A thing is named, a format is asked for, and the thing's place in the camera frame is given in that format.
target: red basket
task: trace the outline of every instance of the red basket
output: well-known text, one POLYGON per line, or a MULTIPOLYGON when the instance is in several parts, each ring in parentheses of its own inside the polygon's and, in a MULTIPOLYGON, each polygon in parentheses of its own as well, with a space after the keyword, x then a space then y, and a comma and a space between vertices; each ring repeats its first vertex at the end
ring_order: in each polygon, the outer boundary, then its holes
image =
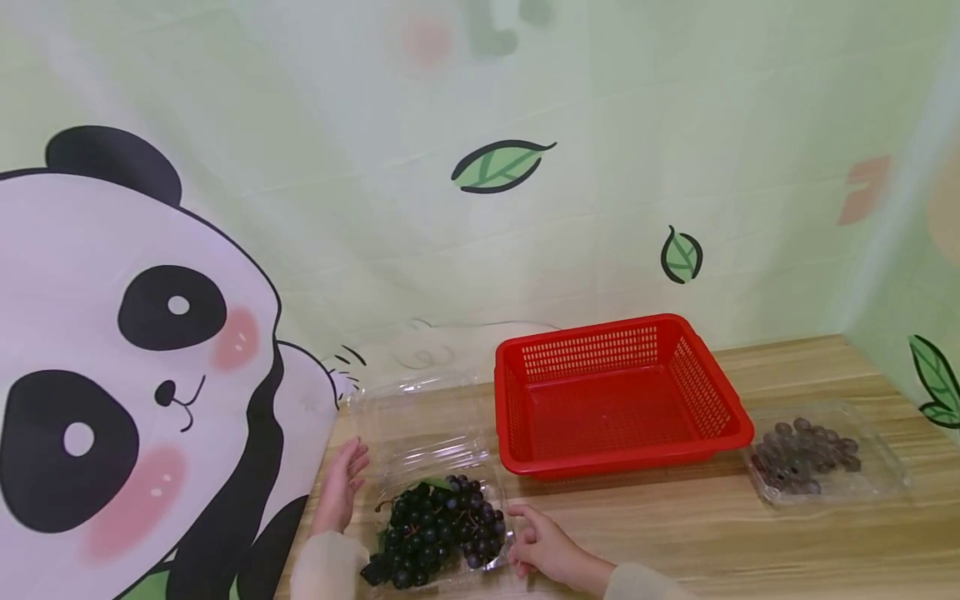
POLYGON ((507 340, 493 380, 500 460, 519 475, 696 463, 754 437, 730 381, 677 315, 507 340))

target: sleeve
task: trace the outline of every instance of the sleeve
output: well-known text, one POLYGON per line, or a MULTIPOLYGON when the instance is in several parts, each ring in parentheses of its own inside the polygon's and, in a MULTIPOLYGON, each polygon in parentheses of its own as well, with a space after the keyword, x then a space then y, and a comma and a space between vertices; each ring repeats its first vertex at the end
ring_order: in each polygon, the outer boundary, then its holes
POLYGON ((303 545, 290 577, 291 600, 353 600, 370 555, 357 540, 326 532, 303 545))
POLYGON ((639 564, 617 567, 604 600, 696 600, 677 582, 639 564))

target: panda eye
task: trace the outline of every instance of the panda eye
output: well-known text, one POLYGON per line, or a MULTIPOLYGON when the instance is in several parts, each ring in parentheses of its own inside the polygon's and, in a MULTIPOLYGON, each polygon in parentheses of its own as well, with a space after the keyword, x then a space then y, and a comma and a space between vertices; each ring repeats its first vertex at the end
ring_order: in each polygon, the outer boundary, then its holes
POLYGON ((117 322, 128 342, 145 350, 176 350, 201 344, 227 321, 227 303, 202 273, 160 265, 133 278, 117 322))
POLYGON ((140 445, 123 406, 69 371, 17 379, 0 436, 4 500, 25 527, 47 534, 99 513, 127 482, 140 445))

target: panda pink cheek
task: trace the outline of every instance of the panda pink cheek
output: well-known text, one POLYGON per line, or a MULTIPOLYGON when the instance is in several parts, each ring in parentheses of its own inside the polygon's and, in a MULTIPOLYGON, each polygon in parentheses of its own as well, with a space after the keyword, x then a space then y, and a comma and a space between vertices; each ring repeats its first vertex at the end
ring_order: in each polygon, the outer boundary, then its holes
POLYGON ((227 314, 224 328, 217 334, 213 348, 213 367, 233 371, 249 363, 260 348, 256 319, 249 308, 240 306, 227 314))
POLYGON ((107 563, 146 539, 177 500, 185 475, 186 459, 173 446, 141 456, 123 489, 90 521, 84 561, 107 563))

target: hand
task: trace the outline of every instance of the hand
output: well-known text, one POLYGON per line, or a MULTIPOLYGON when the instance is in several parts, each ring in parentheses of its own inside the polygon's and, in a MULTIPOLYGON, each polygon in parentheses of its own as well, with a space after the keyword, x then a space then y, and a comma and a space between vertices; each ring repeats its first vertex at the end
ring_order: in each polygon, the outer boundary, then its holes
POLYGON ((516 566, 517 577, 539 571, 557 583, 603 597, 615 569, 613 564, 589 554, 553 519, 529 506, 512 506, 507 514, 522 516, 530 524, 516 535, 510 549, 510 564, 516 566))
POLYGON ((310 535, 317 536, 327 531, 344 533, 353 518, 353 498, 364 484, 355 477, 370 464, 366 444, 353 438, 340 447, 337 455, 326 468, 324 481, 320 484, 320 503, 313 514, 310 535))

